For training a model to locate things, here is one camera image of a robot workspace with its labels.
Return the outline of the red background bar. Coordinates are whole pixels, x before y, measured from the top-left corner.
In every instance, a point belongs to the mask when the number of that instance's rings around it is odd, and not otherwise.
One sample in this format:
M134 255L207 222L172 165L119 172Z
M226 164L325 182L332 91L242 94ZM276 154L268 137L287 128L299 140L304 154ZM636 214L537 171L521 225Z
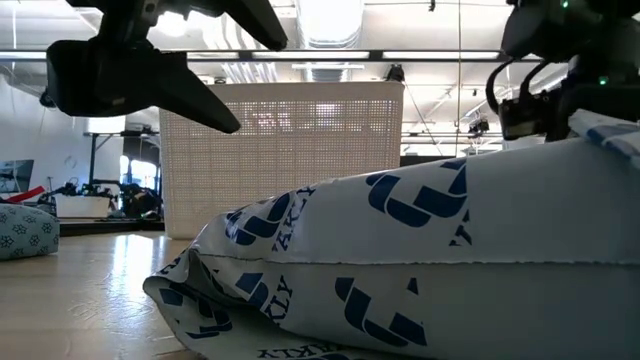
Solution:
M43 186L38 186L33 189L30 189L26 192L18 193L17 195L10 196L5 199L7 203L17 204L22 203L31 198L40 196L46 192L46 189Z

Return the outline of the white bag with blue print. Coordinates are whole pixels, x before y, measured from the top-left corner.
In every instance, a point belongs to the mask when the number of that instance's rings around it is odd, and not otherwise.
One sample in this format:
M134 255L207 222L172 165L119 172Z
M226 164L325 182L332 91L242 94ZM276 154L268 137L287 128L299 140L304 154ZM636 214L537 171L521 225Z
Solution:
M143 288L209 360L640 360L640 169L572 139L329 180Z

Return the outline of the thin vertical hanging pole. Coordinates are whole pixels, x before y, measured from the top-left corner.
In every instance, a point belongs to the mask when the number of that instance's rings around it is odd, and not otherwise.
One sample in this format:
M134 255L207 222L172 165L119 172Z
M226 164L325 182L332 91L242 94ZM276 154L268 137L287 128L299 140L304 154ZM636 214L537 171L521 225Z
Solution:
M459 157L459 135L460 135L460 110L461 110L461 88L462 88L462 0L457 0L457 80L456 80L456 114L455 114L455 138L454 157Z

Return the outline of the white perforated plastic basket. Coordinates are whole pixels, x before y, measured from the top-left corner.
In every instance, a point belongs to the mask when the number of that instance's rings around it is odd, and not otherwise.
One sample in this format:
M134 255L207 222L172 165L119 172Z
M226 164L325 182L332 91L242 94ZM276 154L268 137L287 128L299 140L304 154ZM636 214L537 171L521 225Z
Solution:
M398 82L214 85L239 120L224 134L162 110L164 223L193 239L216 215L316 182L400 164Z

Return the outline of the white background bin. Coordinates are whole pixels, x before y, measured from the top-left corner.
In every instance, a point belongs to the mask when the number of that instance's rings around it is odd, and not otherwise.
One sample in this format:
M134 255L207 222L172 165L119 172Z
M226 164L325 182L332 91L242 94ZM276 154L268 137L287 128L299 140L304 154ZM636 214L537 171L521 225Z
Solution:
M110 200L95 196L54 196L56 215L59 218L106 218Z

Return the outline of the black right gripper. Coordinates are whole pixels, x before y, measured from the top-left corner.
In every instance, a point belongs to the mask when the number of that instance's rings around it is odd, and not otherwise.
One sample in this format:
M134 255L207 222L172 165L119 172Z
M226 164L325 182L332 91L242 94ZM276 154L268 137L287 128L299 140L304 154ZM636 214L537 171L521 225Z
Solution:
M546 128L546 142L566 139L570 133L568 119L580 109L631 122L640 120L640 72L637 67L592 72L574 66L550 95L552 117Z

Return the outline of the black overhead frame beam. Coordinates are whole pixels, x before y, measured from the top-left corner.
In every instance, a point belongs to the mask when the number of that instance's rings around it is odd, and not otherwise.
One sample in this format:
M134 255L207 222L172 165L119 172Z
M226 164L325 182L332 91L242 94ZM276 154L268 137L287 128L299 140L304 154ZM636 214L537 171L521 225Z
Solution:
M190 62L501 63L497 50L184 50Z

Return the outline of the dark background board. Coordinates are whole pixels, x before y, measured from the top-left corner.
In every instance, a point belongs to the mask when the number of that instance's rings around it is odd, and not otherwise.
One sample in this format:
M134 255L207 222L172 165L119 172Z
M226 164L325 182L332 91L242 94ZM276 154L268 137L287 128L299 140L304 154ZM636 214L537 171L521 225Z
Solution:
M400 157L400 166L407 167L424 163L438 162L452 159L452 156L423 156L423 155L403 155Z

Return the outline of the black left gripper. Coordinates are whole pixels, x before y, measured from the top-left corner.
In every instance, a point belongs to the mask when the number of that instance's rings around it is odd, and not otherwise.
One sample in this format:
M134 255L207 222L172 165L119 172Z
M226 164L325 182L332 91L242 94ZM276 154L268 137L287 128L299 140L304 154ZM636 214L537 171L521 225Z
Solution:
M272 51L288 37L269 0L66 0L102 13L89 40L59 40L46 50L47 94L63 113L115 117L158 107L231 134L241 128L227 106L187 65L184 52L159 51L148 39L165 12L186 18L193 8L229 15Z

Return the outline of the light blue floral pouch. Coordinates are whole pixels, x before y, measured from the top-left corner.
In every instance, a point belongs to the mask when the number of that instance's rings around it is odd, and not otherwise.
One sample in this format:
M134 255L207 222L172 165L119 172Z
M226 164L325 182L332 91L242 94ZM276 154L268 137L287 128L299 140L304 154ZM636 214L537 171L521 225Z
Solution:
M33 207L0 204L0 261L56 253L59 240L55 216Z

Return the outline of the blue white striped packet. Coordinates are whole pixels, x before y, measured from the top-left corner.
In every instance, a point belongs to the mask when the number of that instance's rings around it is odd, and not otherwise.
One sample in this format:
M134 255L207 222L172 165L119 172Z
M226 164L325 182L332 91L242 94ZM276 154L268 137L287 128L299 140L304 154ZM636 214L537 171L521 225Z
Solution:
M624 158L640 171L640 122L579 109L569 117L568 125L581 138Z

